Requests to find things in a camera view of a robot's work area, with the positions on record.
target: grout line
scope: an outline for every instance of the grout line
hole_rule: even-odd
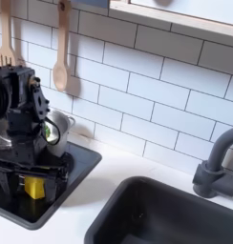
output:
[[[17,19],[21,19],[21,20],[26,20],[26,19],[19,18],[19,17],[13,17],[13,18],[17,18]],[[49,25],[41,24],[41,23],[38,23],[38,22],[35,22],[35,21],[32,21],[32,20],[29,20],[29,22],[32,22],[32,23],[35,23],[35,24],[38,24],[38,25],[43,25],[43,26],[46,26],[46,27],[51,27],[51,26],[49,26]],[[92,37],[92,36],[89,36],[89,35],[84,35],[84,34],[81,34],[81,35],[83,35],[83,36],[87,36],[87,37],[91,37],[91,38],[96,39],[96,40],[104,41],[104,40],[102,40],[102,39],[95,38],[95,37]],[[142,50],[134,49],[134,48],[131,48],[131,47],[129,47],[129,46],[125,46],[125,45],[122,45],[122,44],[119,44],[119,43],[114,43],[114,42],[110,42],[110,41],[107,41],[107,42],[112,43],[112,44],[115,44],[115,45],[119,45],[119,46],[122,46],[122,47],[126,47],[126,48],[129,48],[129,49],[132,49],[132,50],[142,51]],[[156,54],[156,53],[153,53],[153,52],[149,52],[149,51],[143,51],[143,52],[145,52],[145,53],[150,53],[150,54],[153,54],[153,55],[156,55],[156,56],[160,56],[160,57],[164,57],[164,56],[162,56],[162,55],[159,55],[159,54]],[[171,57],[168,57],[168,58],[169,58],[169,59],[172,59],[172,60],[176,60],[176,61],[182,62],[182,63],[189,64],[189,65],[197,66],[197,65],[195,65],[195,64],[193,64],[193,63],[189,63],[189,62],[185,62],[185,61],[180,61],[180,60],[175,59],[175,58],[171,58]],[[211,70],[211,71],[218,71],[218,70],[214,70],[214,69],[211,69],[211,68],[207,68],[207,67],[204,67],[204,66],[201,66],[201,65],[199,65],[199,67],[202,67],[202,68],[205,68],[205,69],[208,69],[208,70]],[[231,75],[230,73],[228,73],[228,72],[224,72],[224,71],[218,71],[218,72],[226,73],[226,74]]]
[[[95,122],[95,121],[93,121],[93,120],[90,120],[90,119],[88,119],[88,118],[79,116],[79,115],[77,115],[77,114],[72,113],[72,115],[77,116],[77,117],[79,117],[79,118],[83,118],[83,119],[85,119],[85,120],[88,120],[88,121],[94,123],[95,125],[98,124],[98,125],[101,125],[101,126],[103,126],[103,127],[106,127],[106,128],[111,129],[111,130],[114,130],[114,131],[116,131],[116,132],[123,132],[123,131],[119,131],[119,130],[117,130],[117,129],[115,129],[115,128],[112,128],[112,127],[109,127],[109,126],[100,124],[100,123]],[[135,138],[137,138],[137,139],[146,140],[146,139],[144,139],[144,138],[135,136],[135,135],[130,134],[130,133],[127,133],[127,132],[123,132],[123,133],[128,134],[128,135],[131,135],[131,136],[133,136],[133,137],[135,137]],[[146,142],[150,142],[150,143],[152,143],[152,144],[154,144],[154,145],[158,145],[158,146],[163,147],[163,148],[165,148],[165,149],[168,149],[168,150],[171,150],[171,151],[174,151],[174,152],[177,152],[177,153],[181,153],[181,154],[190,156],[190,157],[192,157],[192,158],[196,158],[196,159],[202,160],[201,158],[198,158],[198,157],[196,157],[196,156],[193,156],[193,155],[190,155],[190,154],[187,154],[187,153],[184,153],[184,152],[176,151],[176,150],[174,150],[174,149],[172,149],[172,148],[168,148],[168,147],[166,147],[166,146],[160,145],[160,144],[155,143],[155,142],[153,142],[153,141],[148,141],[148,140],[146,140]]]
[[[27,0],[27,20],[29,20],[29,0]]]
[[[71,109],[71,114],[73,114],[73,111],[74,111],[74,97],[73,97],[73,102],[72,102],[72,109]]]
[[[95,122],[95,125],[94,125],[93,139],[95,139],[95,130],[96,130],[96,122]]]
[[[190,93],[191,93],[191,90],[189,91],[188,98],[187,98],[187,101],[186,101],[186,104],[185,104],[185,108],[184,108],[185,111],[187,109],[187,105],[188,105],[188,102],[189,102]]]
[[[139,73],[136,73],[136,74],[141,75],[141,76],[144,76],[144,77],[148,77],[148,78],[151,78],[151,79],[155,79],[155,78],[153,78],[153,77],[149,77],[149,76],[146,76],[146,75],[143,75],[143,74],[139,74]],[[167,82],[167,81],[163,81],[163,80],[160,80],[160,81],[161,81],[161,82],[164,82],[164,83],[167,83],[167,84],[171,84],[171,85],[177,86],[177,87],[185,88],[185,87],[182,87],[182,86],[173,84],[173,83],[169,83],[169,82]],[[209,94],[209,93],[205,93],[205,92],[202,92],[202,91],[196,91],[196,90],[192,90],[192,91],[199,92],[199,93],[203,93],[203,94],[206,94],[206,95],[209,95],[209,96],[213,96],[213,97],[222,99],[221,97],[218,97],[218,96],[216,96],[216,95],[212,95],[212,94]],[[166,105],[166,104],[162,104],[162,103],[160,103],[160,102],[153,101],[153,100],[147,99],[147,98],[145,98],[145,97],[137,96],[137,95],[134,95],[134,94],[132,94],[132,95],[133,95],[133,96],[136,96],[136,97],[143,98],[143,99],[148,100],[148,101],[156,102],[156,103],[159,103],[159,104],[161,104],[161,105],[164,105],[164,106],[167,106],[167,107],[170,107],[170,108],[173,108],[173,109],[177,109],[177,110],[182,111],[182,110],[179,109],[179,108],[175,108],[175,107],[172,107],[172,106],[169,106],[169,105]],[[233,103],[232,100],[228,100],[228,99],[222,99],[222,100],[229,101],[229,102],[232,102],[232,103]],[[188,113],[191,113],[191,114],[194,114],[194,115],[196,115],[196,116],[203,117],[203,118],[206,118],[206,119],[215,121],[214,119],[211,119],[211,118],[209,118],[209,117],[205,117],[205,116],[202,116],[202,115],[199,115],[199,114],[195,114],[195,113],[192,113],[192,112],[188,112]],[[222,122],[222,121],[219,121],[219,122],[221,122],[221,123],[223,123],[223,124],[225,124],[225,125],[228,125],[228,126],[232,126],[232,127],[233,127],[233,125],[224,123],[224,122]]]
[[[79,22],[80,22],[80,14],[81,14],[81,10],[78,11],[77,33],[79,33],[79,29],[80,29],[80,25],[79,25]]]
[[[81,99],[81,100],[85,100],[85,101],[87,101],[87,102],[90,102],[90,103],[95,104],[94,102],[89,101],[89,100],[86,100],[86,99],[83,99],[83,98],[79,98],[79,99]],[[130,114],[130,113],[128,113],[128,112],[122,112],[122,111],[118,111],[118,110],[116,110],[116,109],[113,109],[113,108],[107,107],[107,106],[102,105],[102,104],[96,104],[96,105],[101,106],[101,107],[106,108],[106,109],[109,109],[109,110],[112,110],[112,111],[115,111],[115,112],[121,112],[121,113],[127,114],[127,115],[129,115],[129,116],[134,117],[134,118],[137,118],[137,119],[143,120],[143,121],[145,121],[146,123],[152,123],[152,124],[154,124],[154,125],[157,125],[157,126],[160,126],[160,127],[166,128],[166,129],[169,129],[169,130],[174,131],[174,132],[181,132],[181,133],[183,133],[183,134],[190,135],[190,136],[195,137],[195,138],[198,138],[198,139],[200,139],[200,140],[203,140],[203,141],[206,141],[206,142],[210,142],[208,139],[204,139],[204,138],[201,138],[201,137],[195,136],[195,135],[190,134],[190,133],[187,133],[187,132],[178,131],[178,130],[173,129],[173,128],[171,128],[171,127],[167,127],[167,126],[165,126],[165,125],[158,124],[158,123],[156,123],[156,122],[154,122],[154,121],[151,121],[151,122],[150,122],[150,121],[149,121],[149,120],[147,120],[147,119],[137,117],[137,116],[132,115],[132,114]]]
[[[129,88],[129,83],[130,83],[130,77],[131,77],[131,73],[129,72],[129,75],[128,75],[128,84],[127,84],[127,91],[126,93],[128,93],[128,88]]]
[[[50,70],[50,89],[52,88],[52,70]]]
[[[44,67],[44,66],[35,64],[35,63],[33,63],[33,62],[30,62],[30,61],[29,61],[29,63],[32,63],[32,64],[34,64],[34,65],[40,66],[40,67],[45,68],[45,69],[48,69],[48,70],[50,69],[50,68],[48,68],[48,67]],[[82,80],[89,81],[89,82],[94,83],[94,84],[98,84],[98,83],[96,83],[96,82],[94,82],[94,81],[90,81],[90,80],[83,79],[83,78],[81,78],[81,79],[82,79]],[[112,88],[112,87],[107,87],[107,86],[105,86],[105,85],[101,85],[101,86],[106,87],[106,88],[109,88],[109,89],[116,90],[116,91],[118,91],[118,92],[124,92],[124,91],[121,91],[121,90],[118,90],[118,89],[115,89],[115,88]],[[201,92],[201,91],[195,91],[195,92],[199,92],[199,93],[203,93],[203,94],[206,94],[206,95],[210,95],[210,96],[213,96],[213,97],[216,97],[216,98],[220,98],[220,97],[218,97],[218,96],[211,95],[211,94],[208,94],[208,93],[204,93],[204,92]],[[133,96],[135,96],[135,97],[139,97],[139,98],[145,99],[145,100],[148,100],[148,101],[156,102],[156,103],[161,104],[161,105],[163,105],[163,106],[166,106],[166,107],[169,107],[169,108],[172,108],[172,109],[176,109],[176,110],[179,110],[179,111],[182,111],[182,112],[183,112],[182,109],[179,109],[179,108],[176,108],[176,107],[172,107],[172,106],[169,106],[169,105],[166,105],[166,104],[162,104],[162,103],[160,103],[160,102],[153,101],[153,100],[147,99],[147,98],[145,98],[145,97],[137,96],[137,95],[134,95],[134,94],[131,94],[131,95],[133,95]],[[190,114],[194,114],[194,115],[196,115],[196,116],[198,116],[198,117],[202,117],[202,118],[205,118],[205,119],[208,119],[208,120],[211,120],[211,121],[215,121],[214,119],[211,119],[211,118],[209,118],[209,117],[202,116],[202,115],[200,115],[200,114],[195,114],[195,113],[193,113],[193,112],[189,112],[189,111],[185,111],[185,112],[190,113]],[[233,125],[224,123],[224,122],[222,122],[222,121],[218,121],[218,122],[223,123],[224,125],[233,127]]]
[[[162,60],[162,65],[161,65],[161,68],[160,68],[160,73],[159,73],[159,80],[161,79],[161,76],[162,76],[162,71],[163,71],[163,67],[164,67],[164,63],[165,63],[165,57],[163,57],[163,60]]]
[[[155,105],[156,105],[156,103],[154,102],[154,103],[153,103],[152,112],[151,112],[150,122],[152,122],[152,117],[153,117],[153,113],[154,113],[154,110],[155,110]]]
[[[105,41],[104,41],[104,48],[103,48],[102,64],[104,64],[104,58],[105,58]]]
[[[138,35],[138,24],[137,24],[137,28],[136,28],[136,36],[135,36],[134,48],[136,47],[137,35]]]
[[[211,141],[211,139],[212,139],[212,135],[213,135],[213,133],[214,133],[214,130],[215,130],[215,128],[216,128],[216,125],[217,125],[217,121],[215,121],[215,124],[214,124],[214,127],[213,127],[213,130],[212,130],[212,133],[211,133],[211,136],[210,136],[210,140],[209,141]]]
[[[199,65],[199,63],[200,63],[200,59],[201,59],[201,54],[202,54],[202,51],[203,51],[203,47],[204,47],[204,41],[202,42],[202,45],[201,45],[201,52],[199,54],[199,58],[198,58],[198,61],[197,61],[197,65]]]
[[[174,145],[174,151],[176,150],[176,146],[177,146],[177,142],[178,142],[179,137],[180,137],[180,132],[178,132],[178,134],[177,134],[176,142]]]
[[[202,158],[199,158],[199,157],[196,157],[196,156],[190,155],[190,154],[185,153],[185,152],[180,152],[180,151],[177,151],[177,150],[174,150],[174,152],[181,153],[181,154],[183,154],[183,155],[190,156],[190,157],[196,158],[196,159],[198,159],[198,160],[200,160],[200,161],[203,161],[203,159],[202,159]]]
[[[143,148],[143,154],[142,154],[142,157],[144,156],[144,153],[145,153],[146,144],[147,144],[147,140],[145,140],[145,143],[144,143],[144,148]]]
[[[99,100],[99,93],[100,93],[100,90],[101,90],[101,86],[99,85],[98,92],[97,92],[97,104],[98,104],[98,100]]]
[[[224,95],[224,97],[223,97],[224,99],[226,99],[227,91],[228,91],[229,85],[230,85],[230,83],[231,83],[232,77],[233,77],[233,75],[230,76],[230,79],[229,79],[229,81],[228,81],[227,88],[226,88],[226,91],[225,91],[225,95]]]
[[[29,62],[29,42],[27,43],[27,52],[28,52],[28,62]]]
[[[121,121],[120,121],[120,131],[121,131],[121,128],[122,128],[123,116],[124,116],[124,112],[122,113],[122,116],[121,116]]]
[[[50,2],[44,2],[44,3],[51,4],[51,5],[56,5],[56,3],[50,3]],[[119,21],[122,21],[122,22],[128,22],[128,23],[135,24],[135,25],[141,25],[143,27],[152,28],[152,29],[155,29],[157,31],[166,31],[166,32],[170,32],[171,31],[174,34],[183,35],[183,36],[190,37],[190,38],[193,38],[193,39],[198,39],[198,40],[201,40],[201,41],[207,41],[207,42],[211,42],[211,43],[214,43],[214,44],[219,44],[219,45],[227,46],[229,48],[233,48],[233,46],[231,46],[231,45],[220,43],[220,42],[215,42],[215,41],[212,41],[212,40],[209,40],[209,39],[203,39],[201,37],[196,37],[196,36],[192,36],[192,35],[188,35],[188,34],[183,34],[183,33],[175,32],[175,31],[172,31],[172,30],[146,26],[144,24],[140,24],[140,23],[137,23],[137,22],[131,22],[131,21],[128,21],[128,20],[118,19],[118,18],[115,18],[115,17],[112,17],[112,16],[107,16],[107,15],[96,13],[96,12],[92,12],[92,11],[86,11],[86,10],[81,10],[81,9],[77,9],[77,8],[73,8],[73,9],[74,10],[79,10],[79,11],[85,11],[85,12],[88,12],[90,14],[95,14],[95,15],[106,17],[106,18],[116,19],[116,20],[119,20]],[[18,18],[18,19],[21,19],[21,20],[29,20],[29,19],[23,19],[23,18],[20,18],[20,17],[17,17],[17,16],[15,16],[15,17],[13,16],[13,18]],[[36,23],[36,24],[40,24],[40,25],[44,25],[44,26],[50,27],[49,25],[41,24],[41,23],[38,23],[38,22],[35,22],[35,21],[32,21],[32,20],[29,20],[29,21],[33,22],[33,23]]]
[[[51,49],[53,48],[53,27],[52,27],[52,37],[51,37]]]

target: wooden spoon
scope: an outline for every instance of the wooden spoon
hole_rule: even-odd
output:
[[[71,8],[71,2],[69,2],[68,0],[60,0],[58,3],[58,54],[57,62],[53,67],[53,82],[56,88],[61,92],[66,89],[67,81],[70,77],[70,69],[67,64],[67,50],[69,38],[69,16]]]
[[[11,44],[11,0],[1,0],[2,47],[0,49],[0,66],[18,64]]]

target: sink basin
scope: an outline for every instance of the sink basin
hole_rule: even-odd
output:
[[[85,244],[233,244],[233,211],[146,177],[123,181]]]

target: faucet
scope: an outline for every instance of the faucet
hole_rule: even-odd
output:
[[[215,142],[208,160],[202,161],[195,173],[194,192],[204,198],[225,194],[233,196],[233,172],[226,171],[222,162],[233,145],[233,129],[222,134]]]

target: wooden shelf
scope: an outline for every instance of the wooden shelf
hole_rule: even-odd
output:
[[[233,25],[182,15],[171,11],[134,5],[129,3],[129,0],[111,0],[110,9],[233,36]]]

